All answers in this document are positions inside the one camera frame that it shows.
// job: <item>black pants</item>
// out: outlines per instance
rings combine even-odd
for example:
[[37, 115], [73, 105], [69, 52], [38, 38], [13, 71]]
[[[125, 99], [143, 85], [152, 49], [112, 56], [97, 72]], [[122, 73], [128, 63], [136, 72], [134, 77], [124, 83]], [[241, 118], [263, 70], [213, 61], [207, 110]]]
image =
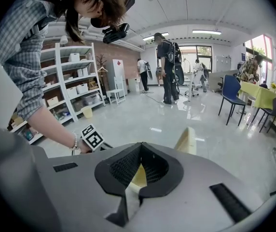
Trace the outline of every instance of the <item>black pants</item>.
[[147, 72], [140, 73], [142, 85], [144, 87], [144, 91], [148, 91], [148, 74]]
[[173, 73], [167, 74], [163, 77], [164, 82], [164, 102], [171, 104], [171, 95], [173, 99], [176, 101], [179, 99], [179, 95], [176, 88], [176, 83], [173, 83], [175, 75]]

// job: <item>vr headset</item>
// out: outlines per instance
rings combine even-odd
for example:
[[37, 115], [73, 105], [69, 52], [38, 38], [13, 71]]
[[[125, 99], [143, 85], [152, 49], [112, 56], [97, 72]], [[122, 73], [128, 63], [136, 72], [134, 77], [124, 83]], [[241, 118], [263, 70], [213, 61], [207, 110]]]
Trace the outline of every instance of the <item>vr headset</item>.
[[[134, 3], [135, 3], [135, 0], [126, 0], [125, 2], [126, 11], [128, 11], [134, 5]], [[104, 28], [108, 26], [108, 25], [102, 25], [102, 21], [99, 18], [92, 18], [91, 25], [94, 28]], [[103, 33], [105, 34], [105, 36], [104, 36], [103, 42], [106, 44], [109, 44], [119, 39], [123, 39], [128, 34], [128, 30], [129, 30], [129, 25], [127, 23], [122, 23], [117, 27], [109, 27], [107, 29], [104, 29]]]

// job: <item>bracelet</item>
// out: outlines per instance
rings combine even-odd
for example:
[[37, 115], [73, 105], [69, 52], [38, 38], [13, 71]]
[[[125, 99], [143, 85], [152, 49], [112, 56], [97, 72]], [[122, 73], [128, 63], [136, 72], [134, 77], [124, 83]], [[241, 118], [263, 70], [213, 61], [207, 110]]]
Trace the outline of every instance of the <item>bracelet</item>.
[[71, 148], [72, 150], [77, 150], [78, 149], [78, 139], [77, 139], [77, 134], [75, 134], [75, 145]]

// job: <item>white tile floor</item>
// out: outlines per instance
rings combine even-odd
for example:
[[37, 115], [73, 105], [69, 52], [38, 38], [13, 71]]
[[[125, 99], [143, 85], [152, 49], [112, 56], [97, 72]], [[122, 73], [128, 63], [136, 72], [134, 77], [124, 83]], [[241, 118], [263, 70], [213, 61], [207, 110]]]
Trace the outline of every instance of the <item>white tile floor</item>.
[[[163, 87], [150, 87], [150, 92], [153, 93], [149, 97], [159, 102], [163, 99]], [[260, 113], [250, 126], [246, 125], [247, 114], [238, 127], [240, 114], [234, 112], [226, 126], [230, 104], [224, 101], [218, 116], [221, 95], [201, 90], [199, 94], [191, 102], [180, 96], [174, 105], [157, 103], [142, 94], [128, 94], [119, 106], [115, 103], [100, 106], [91, 119], [81, 118], [68, 124], [67, 129], [80, 133], [93, 123], [112, 146], [145, 141], [173, 148], [184, 129], [192, 127], [197, 155], [214, 161], [267, 200], [269, 193], [276, 190], [276, 164], [271, 153], [276, 147], [276, 133], [272, 129], [268, 134], [265, 130], [259, 133]], [[71, 154], [66, 147], [49, 139], [43, 138], [37, 145], [45, 149], [48, 157]]]

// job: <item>shirt button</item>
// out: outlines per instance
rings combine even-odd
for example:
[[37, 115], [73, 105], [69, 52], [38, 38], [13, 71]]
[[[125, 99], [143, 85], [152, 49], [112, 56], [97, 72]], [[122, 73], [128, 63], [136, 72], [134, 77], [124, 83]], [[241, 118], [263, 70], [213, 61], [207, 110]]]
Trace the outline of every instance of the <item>shirt button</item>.
[[33, 3], [33, 1], [28, 1], [27, 4], [26, 4], [26, 7], [28, 8], [29, 6], [31, 6]]
[[19, 52], [20, 49], [21, 49], [20, 44], [16, 44], [16, 45], [14, 46], [14, 50], [15, 50], [16, 52]]

